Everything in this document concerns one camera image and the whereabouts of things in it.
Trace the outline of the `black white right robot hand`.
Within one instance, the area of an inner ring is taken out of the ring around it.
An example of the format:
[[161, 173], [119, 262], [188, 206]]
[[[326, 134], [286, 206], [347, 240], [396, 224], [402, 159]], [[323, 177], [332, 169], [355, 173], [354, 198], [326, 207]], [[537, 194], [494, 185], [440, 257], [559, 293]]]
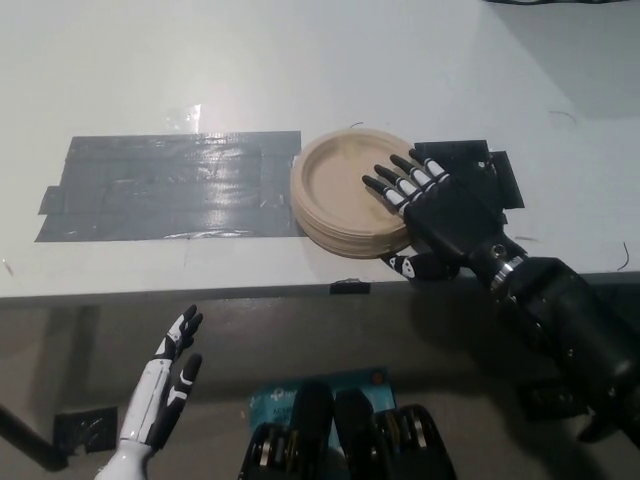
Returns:
[[409, 156], [390, 156], [401, 175], [377, 164], [376, 177], [362, 177], [427, 247], [411, 256], [386, 254], [384, 263], [409, 280], [449, 280], [467, 268], [488, 288], [500, 284], [527, 257], [505, 234], [503, 214], [433, 158], [416, 149]]

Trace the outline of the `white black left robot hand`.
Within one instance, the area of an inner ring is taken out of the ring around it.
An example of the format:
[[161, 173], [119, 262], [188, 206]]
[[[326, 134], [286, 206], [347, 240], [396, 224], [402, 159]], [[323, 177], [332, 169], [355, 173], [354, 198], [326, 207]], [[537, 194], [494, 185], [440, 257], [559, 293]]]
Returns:
[[202, 356], [191, 354], [177, 376], [172, 369], [193, 345], [202, 320], [203, 314], [192, 305], [166, 332], [134, 390], [120, 431], [122, 440], [154, 451], [164, 448], [193, 390]]

